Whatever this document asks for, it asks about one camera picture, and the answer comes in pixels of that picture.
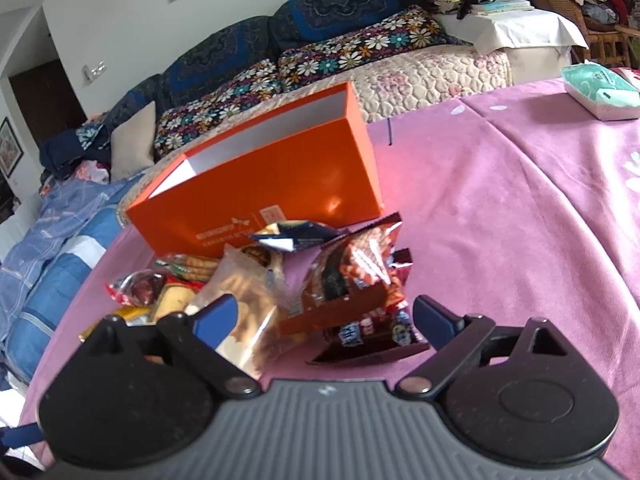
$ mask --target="picture frame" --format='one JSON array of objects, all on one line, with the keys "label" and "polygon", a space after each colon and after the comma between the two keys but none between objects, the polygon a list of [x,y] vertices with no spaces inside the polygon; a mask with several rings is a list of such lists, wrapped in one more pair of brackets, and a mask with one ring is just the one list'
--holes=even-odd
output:
[{"label": "picture frame", "polygon": [[15,136],[9,117],[5,117],[0,126],[0,171],[5,177],[11,177],[23,155],[24,151]]}]

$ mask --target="snack bag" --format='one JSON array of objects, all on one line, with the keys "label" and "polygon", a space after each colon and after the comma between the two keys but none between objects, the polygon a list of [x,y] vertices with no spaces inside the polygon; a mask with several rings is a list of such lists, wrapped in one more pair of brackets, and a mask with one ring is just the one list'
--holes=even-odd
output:
[{"label": "snack bag", "polygon": [[224,294],[238,301],[238,324],[216,351],[251,377],[258,379],[269,362],[306,339],[280,335],[277,323],[289,315],[284,285],[273,283],[265,267],[230,246],[185,313],[193,315]]},{"label": "snack bag", "polygon": [[[151,313],[151,309],[148,306],[123,306],[118,310],[114,310],[111,312],[111,315],[120,316],[124,319],[127,326],[137,326],[146,324],[149,322],[149,313]],[[78,335],[78,338],[81,342],[85,342],[86,339],[91,335],[91,332],[94,331],[94,328],[98,326],[100,321],[92,324],[88,329]]]},{"label": "snack bag", "polygon": [[189,254],[168,254],[156,260],[155,264],[180,280],[207,283],[216,272],[220,260]]},{"label": "snack bag", "polygon": [[297,253],[337,238],[340,233],[320,222],[285,220],[268,225],[250,238],[285,253]]},{"label": "snack bag", "polygon": [[149,315],[149,321],[156,323],[158,319],[168,316],[172,312],[184,312],[202,287],[202,283],[185,282],[171,276],[168,277],[156,301],[156,306]]},{"label": "snack bag", "polygon": [[104,286],[111,299],[122,306],[152,306],[165,283],[164,274],[147,269]]},{"label": "snack bag", "polygon": [[401,225],[398,213],[383,218],[327,245],[311,265],[299,313],[281,322],[280,329],[322,330],[330,346],[315,362],[398,348],[404,350],[397,354],[405,357],[428,348],[404,294],[410,253],[392,252]]}]

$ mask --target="blue patterned cushion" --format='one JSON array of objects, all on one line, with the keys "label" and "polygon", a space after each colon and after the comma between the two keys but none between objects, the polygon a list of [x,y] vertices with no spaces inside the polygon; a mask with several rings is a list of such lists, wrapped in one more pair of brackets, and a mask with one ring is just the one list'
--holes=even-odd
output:
[{"label": "blue patterned cushion", "polygon": [[270,20],[281,52],[378,23],[425,0],[289,0]]},{"label": "blue patterned cushion", "polygon": [[160,75],[146,78],[142,83],[129,90],[120,101],[107,112],[104,118],[104,129],[111,136],[121,124],[126,123],[151,101],[156,102],[156,114],[159,116],[167,105],[160,95]]},{"label": "blue patterned cushion", "polygon": [[83,150],[89,149],[89,146],[94,143],[95,138],[100,134],[100,130],[104,128],[105,115],[102,114],[100,117],[87,121],[76,130],[76,136],[78,136]]},{"label": "blue patterned cushion", "polygon": [[287,50],[278,60],[280,78],[289,92],[385,57],[444,43],[447,36],[438,22],[423,8],[411,6],[362,30]]},{"label": "blue patterned cushion", "polygon": [[267,16],[243,20],[219,30],[180,56],[162,74],[162,95],[170,102],[169,108],[213,92],[263,59],[275,60],[268,23]]},{"label": "blue patterned cushion", "polygon": [[226,118],[281,93],[275,63],[270,59],[256,63],[215,92],[162,114],[154,140],[156,159],[207,133]]}]

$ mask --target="open box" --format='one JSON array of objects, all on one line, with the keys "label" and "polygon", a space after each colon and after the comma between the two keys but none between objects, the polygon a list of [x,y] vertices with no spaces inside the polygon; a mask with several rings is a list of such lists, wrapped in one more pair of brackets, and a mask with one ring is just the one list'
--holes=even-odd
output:
[{"label": "open box", "polygon": [[342,227],[382,212],[350,83],[257,116],[178,157],[127,214],[156,254],[220,256],[270,223]]}]

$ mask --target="sofa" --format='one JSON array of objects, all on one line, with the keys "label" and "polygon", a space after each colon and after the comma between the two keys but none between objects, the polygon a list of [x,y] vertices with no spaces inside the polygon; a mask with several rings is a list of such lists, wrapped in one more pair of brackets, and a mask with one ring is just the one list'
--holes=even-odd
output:
[{"label": "sofa", "polygon": [[369,122],[513,84],[503,52],[480,56],[472,46],[453,44],[427,8],[426,0],[289,0],[273,16],[212,34],[140,82],[82,132],[82,145],[96,135],[108,150],[105,139],[155,102],[157,164],[122,211],[185,149],[338,82],[353,82]]}]

